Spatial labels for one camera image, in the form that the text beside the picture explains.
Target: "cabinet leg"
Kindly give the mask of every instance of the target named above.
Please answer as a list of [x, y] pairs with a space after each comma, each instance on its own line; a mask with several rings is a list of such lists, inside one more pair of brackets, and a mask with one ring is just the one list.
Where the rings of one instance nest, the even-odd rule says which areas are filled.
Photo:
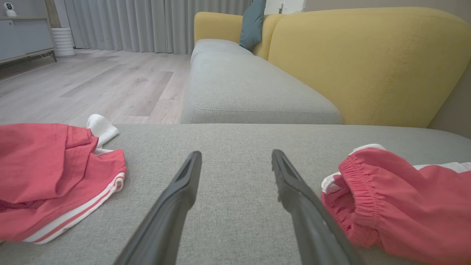
[[54, 51], [52, 51], [52, 57], [54, 57], [54, 61], [57, 62], [56, 53]]

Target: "cabinet top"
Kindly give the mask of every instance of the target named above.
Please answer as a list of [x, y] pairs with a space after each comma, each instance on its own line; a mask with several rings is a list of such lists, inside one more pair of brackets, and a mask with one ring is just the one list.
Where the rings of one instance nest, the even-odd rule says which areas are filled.
[[15, 20], [15, 19], [48, 19], [47, 17], [0, 17], [0, 20]]

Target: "red garment with white stripes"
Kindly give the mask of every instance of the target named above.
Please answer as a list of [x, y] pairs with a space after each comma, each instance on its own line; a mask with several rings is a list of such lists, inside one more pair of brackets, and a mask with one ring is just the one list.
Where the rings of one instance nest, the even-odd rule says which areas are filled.
[[471, 163], [414, 167], [370, 145], [339, 170], [324, 179], [322, 202], [352, 244], [431, 264], [471, 263]]
[[122, 189], [123, 151], [97, 156], [97, 142], [64, 124], [0, 126], [0, 240], [49, 242]]

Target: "white security camera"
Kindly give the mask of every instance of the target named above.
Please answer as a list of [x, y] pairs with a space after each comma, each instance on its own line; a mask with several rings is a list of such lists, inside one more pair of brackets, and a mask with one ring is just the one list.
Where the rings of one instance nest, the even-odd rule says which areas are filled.
[[11, 3], [6, 2], [5, 4], [3, 4], [3, 7], [7, 11], [8, 17], [17, 17], [16, 12], [13, 11], [13, 5]]

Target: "red stripe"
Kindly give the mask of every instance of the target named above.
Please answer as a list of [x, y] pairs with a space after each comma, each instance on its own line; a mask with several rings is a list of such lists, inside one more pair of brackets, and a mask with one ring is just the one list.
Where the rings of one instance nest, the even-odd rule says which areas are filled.
[[[113, 187], [116, 185], [116, 181], [118, 179], [124, 179], [123, 177], [117, 177], [116, 180], [114, 181], [113, 183]], [[66, 226], [67, 224], [69, 224], [70, 222], [72, 222], [73, 220], [77, 219], [78, 217], [82, 216], [84, 213], [86, 213], [88, 210], [92, 209], [95, 205], [97, 205], [104, 197], [106, 197], [109, 193], [110, 193], [111, 190], [109, 190], [107, 193], [105, 193], [105, 195], [101, 196], [94, 204], [90, 205], [88, 208], [86, 208], [85, 210], [81, 211], [80, 213], [76, 214], [75, 216], [69, 218], [67, 221], [63, 222], [62, 224], [60, 224], [58, 227], [54, 228], [53, 230], [51, 230], [49, 233], [47, 233], [46, 235], [44, 235], [43, 237], [41, 237], [40, 239], [34, 241], [34, 243], [37, 243], [37, 242], [41, 242], [43, 240], [45, 240], [46, 238], [50, 237], [52, 234], [54, 234], [55, 232], [57, 232], [58, 230], [60, 230], [61, 228], [63, 228], [64, 226]]]

